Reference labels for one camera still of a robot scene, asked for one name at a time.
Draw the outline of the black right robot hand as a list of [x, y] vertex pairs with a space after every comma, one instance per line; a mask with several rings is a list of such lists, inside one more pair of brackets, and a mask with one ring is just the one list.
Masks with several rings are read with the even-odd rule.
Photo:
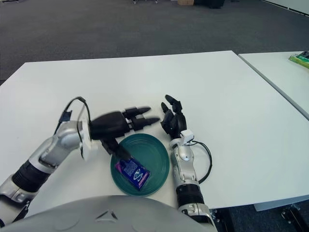
[[172, 140], [180, 138], [181, 132], [187, 130], [186, 119], [182, 113], [183, 108], [181, 102], [170, 95], [165, 95], [165, 99], [172, 106], [172, 109], [169, 109], [164, 102], [161, 102], [164, 118], [160, 124], [165, 133], [168, 134]]

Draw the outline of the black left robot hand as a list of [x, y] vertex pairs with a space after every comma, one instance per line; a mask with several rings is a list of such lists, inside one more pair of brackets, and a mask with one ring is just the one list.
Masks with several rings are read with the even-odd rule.
[[130, 131], [140, 131], [158, 122], [160, 118], [157, 116], [147, 118], [143, 116], [150, 110], [149, 106], [133, 107], [101, 115], [90, 123], [91, 138], [99, 140], [108, 154], [118, 159], [129, 160], [131, 154], [116, 139]]

